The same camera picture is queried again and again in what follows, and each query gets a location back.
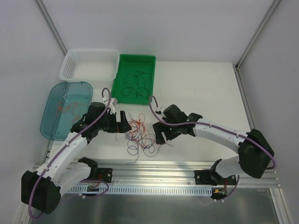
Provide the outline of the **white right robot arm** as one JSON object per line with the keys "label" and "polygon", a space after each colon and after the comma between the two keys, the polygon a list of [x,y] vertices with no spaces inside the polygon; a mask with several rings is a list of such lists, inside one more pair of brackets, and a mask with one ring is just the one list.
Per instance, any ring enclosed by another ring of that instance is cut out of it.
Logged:
{"label": "white right robot arm", "polygon": [[196,113],[186,115],[176,105],[164,110],[151,109],[151,112],[158,120],[153,128],[159,145],[184,134],[211,140],[236,153],[229,159],[218,159],[211,166],[203,178],[208,184],[221,184],[226,178],[240,174],[259,179],[266,170],[276,166],[274,151],[257,129],[244,132],[223,127]]}

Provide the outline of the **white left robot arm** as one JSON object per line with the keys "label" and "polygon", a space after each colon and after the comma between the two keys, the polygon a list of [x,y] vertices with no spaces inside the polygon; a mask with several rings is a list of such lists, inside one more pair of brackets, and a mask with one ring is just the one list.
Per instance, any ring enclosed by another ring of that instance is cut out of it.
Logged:
{"label": "white left robot arm", "polygon": [[26,171],[21,177],[21,201],[28,208],[44,214],[52,213],[59,205],[61,197],[82,180],[93,182],[98,177],[97,162],[83,157],[67,170],[83,149],[100,131],[106,133],[126,133],[132,129],[124,111],[117,121],[113,106],[92,102],[80,120],[70,129],[61,147],[36,171]]}

